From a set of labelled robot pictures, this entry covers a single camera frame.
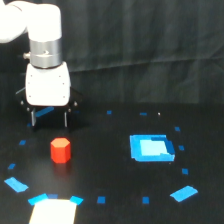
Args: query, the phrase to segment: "red block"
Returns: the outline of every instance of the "red block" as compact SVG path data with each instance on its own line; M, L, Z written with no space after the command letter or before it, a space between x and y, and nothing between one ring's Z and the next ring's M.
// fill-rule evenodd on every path
M71 159L71 144L66 138L56 138L51 142L51 159L55 163L66 163Z

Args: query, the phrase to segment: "black curtain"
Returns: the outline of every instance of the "black curtain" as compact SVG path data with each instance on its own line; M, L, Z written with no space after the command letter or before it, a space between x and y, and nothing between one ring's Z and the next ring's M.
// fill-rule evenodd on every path
M91 100L224 102L224 1L42 2L60 7L72 85ZM27 35L0 45L0 71L25 73L27 51Z

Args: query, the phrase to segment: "light blue square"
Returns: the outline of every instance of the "light blue square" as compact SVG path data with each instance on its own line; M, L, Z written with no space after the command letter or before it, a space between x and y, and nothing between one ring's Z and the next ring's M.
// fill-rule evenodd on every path
M143 113L140 113L141 116L147 116L147 113L143 112Z
M168 154L164 141L141 140L142 156L160 156Z
M180 128L179 127L175 127L175 131L180 131Z
M183 145L179 145L179 149L180 149L181 151L184 151L184 146L183 146Z
M21 140L19 145L25 145L26 144L26 140Z
M16 164L14 164L14 163L10 164L9 167L8 167L8 169L9 169L9 170L12 170L12 169L15 167L15 165L16 165Z
M182 169L182 174L188 175L188 169Z
M166 154L159 154L159 155L142 155L141 150L141 141L142 140L151 140L154 142L164 141L167 153ZM131 135L130 136L130 144L131 144L131 158L134 158L138 162L173 162L175 158L175 151L173 148L173 144L171 141L168 141L166 135Z
M99 196L97 199L97 204L105 204L106 198L103 196Z
M142 204L149 204L149 197L143 197Z

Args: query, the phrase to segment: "black fabric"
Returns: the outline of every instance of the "black fabric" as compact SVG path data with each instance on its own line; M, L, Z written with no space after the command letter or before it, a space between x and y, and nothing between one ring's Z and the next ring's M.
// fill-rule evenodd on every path
M43 3L61 9L64 61L84 95L97 101L224 102L223 1ZM27 51L27 34L0 45L0 72L24 73Z

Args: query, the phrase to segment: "blue square marker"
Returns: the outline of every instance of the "blue square marker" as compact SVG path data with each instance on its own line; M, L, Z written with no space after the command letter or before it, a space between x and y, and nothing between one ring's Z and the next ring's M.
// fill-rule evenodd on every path
M140 113L141 116L147 116L147 113Z
M25 145L26 144L26 140L21 140L19 145Z
M198 193L198 191L196 189L194 189L193 187L186 186L186 187L174 192L170 196L173 197L176 201L181 202L197 193Z
M182 169L182 174L188 175L188 169Z
M175 127L175 131L180 131L180 128L179 127Z
M183 145L179 145L179 149L180 149L181 151L184 151L184 146L183 146Z
M76 196L72 196L70 198L70 201L77 204L77 205L80 205L83 202L83 199L79 198L79 197L76 197Z
M10 164L9 167L8 167L8 169L9 169L9 170L12 170L12 169L15 167L15 165L16 165L16 164L14 164L14 163Z
M105 202L106 202L105 197L102 197L102 196L98 197L97 204L105 204Z
M38 195L34 198L29 199L28 202L33 206L37 202L43 201L43 200L46 200L46 199L48 199L47 195L46 194L41 194L41 195Z
M47 197L49 199L57 199L58 198L58 195L57 194L48 194Z
M143 197L142 204L149 204L149 197Z

